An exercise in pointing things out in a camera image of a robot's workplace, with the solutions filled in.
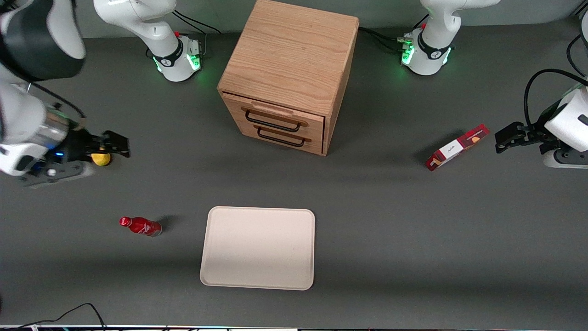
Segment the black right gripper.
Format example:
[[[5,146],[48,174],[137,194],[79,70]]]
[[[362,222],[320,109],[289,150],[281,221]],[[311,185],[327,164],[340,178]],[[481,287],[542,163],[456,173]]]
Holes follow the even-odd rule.
[[[71,130],[57,146],[57,153],[61,153],[61,156],[57,155],[61,164],[72,161],[92,163],[91,154],[117,154],[130,158],[130,145],[126,137],[113,131],[94,136],[88,130]]]

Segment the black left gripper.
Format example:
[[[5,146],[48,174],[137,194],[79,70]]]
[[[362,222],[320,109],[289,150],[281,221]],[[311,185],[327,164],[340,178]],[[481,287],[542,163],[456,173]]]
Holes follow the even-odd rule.
[[[494,134],[496,144],[494,145],[497,154],[505,152],[509,148],[518,146],[527,146],[541,143],[539,146],[540,153],[545,154],[548,151],[561,149],[563,144],[560,138],[557,138],[546,128],[546,124],[555,115],[559,114],[563,106],[555,102],[545,109],[535,123],[531,123],[528,102],[524,102],[524,116],[527,126],[522,122],[512,122],[503,129],[503,132]]]

